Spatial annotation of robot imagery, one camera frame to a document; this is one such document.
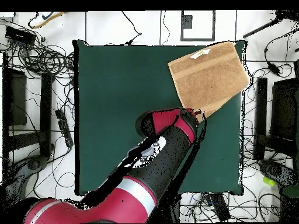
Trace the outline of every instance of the black border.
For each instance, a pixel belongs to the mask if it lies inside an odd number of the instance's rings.
[[[80,103],[79,103],[79,47],[77,40],[72,41],[74,46],[74,104],[77,109],[76,120],[79,119]],[[79,179],[80,179],[80,145],[79,145],[79,121],[75,121],[74,127],[74,145],[75,145],[75,194],[81,196],[79,193]]]
[[[75,122],[75,127],[74,127],[74,144],[76,145],[75,148],[75,194],[77,196],[83,196],[83,193],[80,194],[80,190],[79,190],[79,178],[80,178],[80,157],[79,157],[79,47],[78,47],[78,41],[83,42],[86,46],[90,46],[90,47],[95,47],[95,46],[102,46],[102,45],[89,45],[87,42],[84,42],[83,40],[73,40],[72,44],[74,46],[74,98],[75,98],[75,107],[77,110],[76,113],[76,122]],[[206,47],[208,46],[212,46],[218,43],[223,43],[223,42],[228,42],[230,40],[227,41],[222,41],[222,42],[216,42],[213,44],[209,44],[206,45]],[[242,181],[243,181],[243,169],[244,169],[244,123],[245,123],[245,100],[246,100],[246,91],[253,85],[253,77],[251,76],[247,66],[246,66],[246,48],[248,45],[248,42],[246,40],[237,40],[237,41],[230,41],[230,42],[234,42],[235,45],[237,42],[239,41],[243,41],[244,45],[242,48],[242,54],[241,54],[241,58],[240,58],[240,62],[242,63],[244,69],[247,71],[248,75],[250,76],[250,83],[249,85],[246,87],[246,89],[244,89],[243,91],[240,92],[240,97],[241,97],[241,113],[240,113],[240,120],[241,123],[240,124],[240,161],[239,161],[239,187],[241,188],[241,194],[237,194],[236,192],[233,191],[224,191],[230,193],[231,195],[243,195],[244,194],[244,188],[242,185]],[[189,47],[189,46],[203,46],[203,45],[176,45],[179,47]]]

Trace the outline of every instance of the plug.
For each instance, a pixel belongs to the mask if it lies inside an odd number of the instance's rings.
[[[279,76],[280,72],[278,67],[275,64],[272,64],[270,62],[267,62],[268,68],[271,70],[271,72],[277,76]]]

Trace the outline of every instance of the black bar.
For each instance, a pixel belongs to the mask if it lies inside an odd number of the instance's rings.
[[[22,149],[24,147],[37,144],[38,142],[44,142],[46,140],[45,132],[31,132],[20,135],[14,135],[9,137],[9,151],[14,151],[15,149]]]
[[[258,135],[258,144],[291,157],[294,157],[297,154],[297,145],[295,141],[277,138],[275,136]]]
[[[299,59],[294,62],[295,77],[299,79]]]
[[[40,154],[45,157],[51,155],[51,104],[52,104],[52,83],[54,77],[51,73],[41,75],[40,90],[40,131],[45,132],[45,140],[40,141]]]
[[[262,30],[266,29],[267,27],[273,26],[273,25],[277,24],[278,22],[281,22],[281,20],[278,19],[278,18],[275,18],[271,22],[269,22],[269,23],[267,23],[267,24],[265,24],[265,25],[263,25],[263,26],[255,29],[254,31],[251,31],[251,32],[247,33],[246,35],[243,36],[243,39],[245,39],[245,38],[247,38],[247,37],[249,37],[249,36],[251,36],[251,35],[253,35],[253,34],[255,34],[255,33],[259,32],[259,31],[262,31]]]
[[[10,74],[8,70],[8,55],[3,53],[3,80],[2,80],[2,179],[3,181],[9,178],[9,122],[11,119],[11,98],[12,90],[10,84]]]
[[[267,123],[267,78],[259,78],[256,90],[255,110],[255,138],[253,142],[253,159],[263,160],[265,146],[262,146],[257,139],[258,135],[266,135]]]
[[[220,222],[229,220],[231,215],[224,201],[223,195],[212,193],[210,194],[210,197],[215,208],[215,213],[219,217]]]

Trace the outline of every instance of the yellow object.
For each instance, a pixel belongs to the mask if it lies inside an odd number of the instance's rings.
[[[270,186],[275,186],[275,185],[276,185],[276,183],[275,183],[274,180],[271,180],[271,179],[269,179],[269,178],[267,178],[267,177],[264,177],[264,178],[263,178],[263,181],[264,181],[264,183],[266,183],[266,184],[268,184],[268,185],[270,185]]]
[[[64,12],[58,12],[56,15],[52,15],[50,18],[48,18],[45,22],[41,23],[40,25],[37,25],[35,27],[32,27],[32,29],[38,29],[44,25],[46,25],[50,20],[53,20],[61,15],[63,15]]]

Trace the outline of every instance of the label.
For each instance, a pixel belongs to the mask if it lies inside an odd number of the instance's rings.
[[[210,52],[210,50],[211,49],[205,49],[205,50],[198,51],[197,53],[193,54],[191,56],[191,58],[196,59],[196,58],[198,58],[199,56],[201,56],[203,54],[208,54]]]

